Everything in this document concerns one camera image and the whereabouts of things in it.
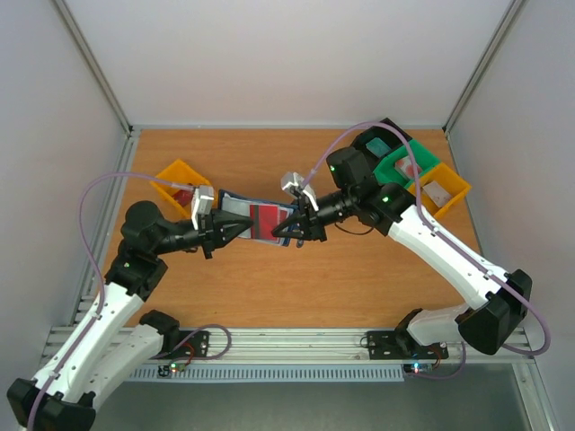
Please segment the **blue leather card holder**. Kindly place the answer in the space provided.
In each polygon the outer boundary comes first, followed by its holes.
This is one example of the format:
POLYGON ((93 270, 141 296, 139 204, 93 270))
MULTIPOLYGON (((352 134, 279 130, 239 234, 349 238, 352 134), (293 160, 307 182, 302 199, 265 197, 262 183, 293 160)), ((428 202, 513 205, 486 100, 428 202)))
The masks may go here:
POLYGON ((252 226, 243 231, 240 238, 282 247, 290 244, 289 238, 275 237, 271 231, 294 213, 295 205, 247 198, 221 189, 218 191, 218 208, 252 219, 252 226))

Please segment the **red credit card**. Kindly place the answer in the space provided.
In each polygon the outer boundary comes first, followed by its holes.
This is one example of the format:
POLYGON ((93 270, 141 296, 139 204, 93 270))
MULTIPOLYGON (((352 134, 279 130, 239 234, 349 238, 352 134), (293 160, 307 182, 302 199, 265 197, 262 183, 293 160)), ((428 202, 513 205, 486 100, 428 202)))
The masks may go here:
POLYGON ((279 207, 268 204, 250 204, 250 218, 253 220, 251 238, 254 240, 277 240, 271 231, 279 224, 279 207))

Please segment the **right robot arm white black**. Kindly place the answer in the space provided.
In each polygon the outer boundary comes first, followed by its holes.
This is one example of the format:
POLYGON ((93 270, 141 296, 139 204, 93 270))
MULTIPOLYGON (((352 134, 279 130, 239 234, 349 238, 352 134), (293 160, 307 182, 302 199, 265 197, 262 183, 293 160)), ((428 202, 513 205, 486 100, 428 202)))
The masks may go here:
POLYGON ((365 156, 353 147, 327 158, 337 191, 318 198, 296 172, 281 188, 296 210, 272 231, 279 238, 327 239, 325 228, 355 216, 362 224, 414 252, 463 298, 461 305, 408 313, 396 326, 395 342, 405 356, 416 356, 441 342, 465 342, 494 355, 526 317, 532 280, 523 270, 509 273, 469 249, 438 223, 403 186, 381 183, 365 156))

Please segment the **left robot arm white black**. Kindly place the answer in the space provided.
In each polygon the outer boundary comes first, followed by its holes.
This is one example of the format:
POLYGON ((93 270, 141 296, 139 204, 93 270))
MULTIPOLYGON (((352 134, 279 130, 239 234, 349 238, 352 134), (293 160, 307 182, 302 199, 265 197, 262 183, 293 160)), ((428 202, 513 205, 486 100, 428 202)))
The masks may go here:
POLYGON ((64 345, 32 379, 16 379, 7 399, 27 430, 88 430, 104 402, 145 361, 175 355, 180 324, 152 311, 115 348, 109 346, 146 302, 167 271, 161 255, 216 249, 252 227, 245 215, 209 208, 194 220, 170 222, 151 201, 138 201, 125 215, 118 254, 100 292, 64 345))

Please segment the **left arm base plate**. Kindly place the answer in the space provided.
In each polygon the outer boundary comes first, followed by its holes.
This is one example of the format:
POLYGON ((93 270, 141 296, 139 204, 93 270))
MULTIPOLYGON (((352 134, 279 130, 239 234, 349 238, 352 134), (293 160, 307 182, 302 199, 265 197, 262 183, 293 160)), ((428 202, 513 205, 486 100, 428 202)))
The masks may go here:
POLYGON ((164 342, 161 351, 153 359, 182 359, 207 356, 210 334, 207 330, 179 330, 164 342))

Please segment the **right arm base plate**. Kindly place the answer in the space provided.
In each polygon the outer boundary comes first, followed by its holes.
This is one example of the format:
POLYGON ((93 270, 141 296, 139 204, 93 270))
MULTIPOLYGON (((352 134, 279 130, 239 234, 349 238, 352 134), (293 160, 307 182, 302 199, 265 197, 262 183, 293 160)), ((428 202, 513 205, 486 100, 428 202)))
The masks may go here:
POLYGON ((369 330, 360 341, 370 360, 432 360, 448 359, 447 347, 439 343, 429 346, 417 344, 410 335, 395 330, 369 330))

